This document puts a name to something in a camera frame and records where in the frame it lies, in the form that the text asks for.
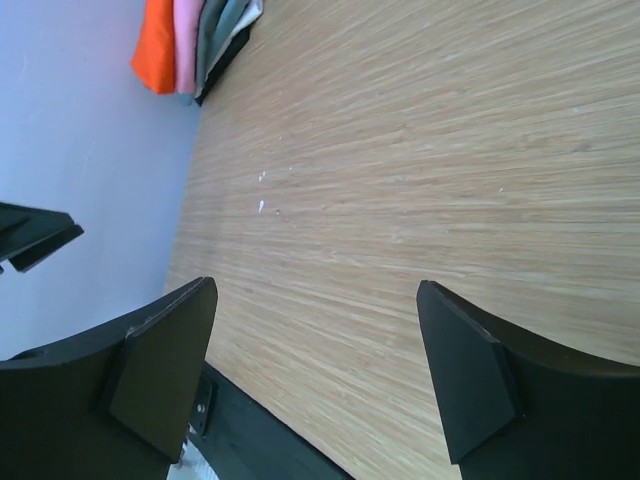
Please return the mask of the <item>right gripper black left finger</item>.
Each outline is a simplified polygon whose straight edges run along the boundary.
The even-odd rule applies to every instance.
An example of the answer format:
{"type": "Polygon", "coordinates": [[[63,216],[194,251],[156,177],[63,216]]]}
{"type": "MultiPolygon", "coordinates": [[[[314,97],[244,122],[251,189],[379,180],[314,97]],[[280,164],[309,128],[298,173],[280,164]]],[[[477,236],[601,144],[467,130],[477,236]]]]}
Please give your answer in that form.
{"type": "Polygon", "coordinates": [[[163,479],[180,457],[214,323],[200,277],[1,364],[5,479],[163,479]]]}

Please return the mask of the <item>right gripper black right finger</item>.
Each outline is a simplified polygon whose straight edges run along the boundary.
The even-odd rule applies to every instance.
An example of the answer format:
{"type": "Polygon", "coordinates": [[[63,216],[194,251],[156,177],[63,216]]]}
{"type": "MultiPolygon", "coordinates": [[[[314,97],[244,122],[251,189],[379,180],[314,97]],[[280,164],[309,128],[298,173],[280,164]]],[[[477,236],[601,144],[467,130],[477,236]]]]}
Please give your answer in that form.
{"type": "Polygon", "coordinates": [[[638,478],[638,367],[549,340],[433,281],[416,301],[463,478],[638,478]]]}

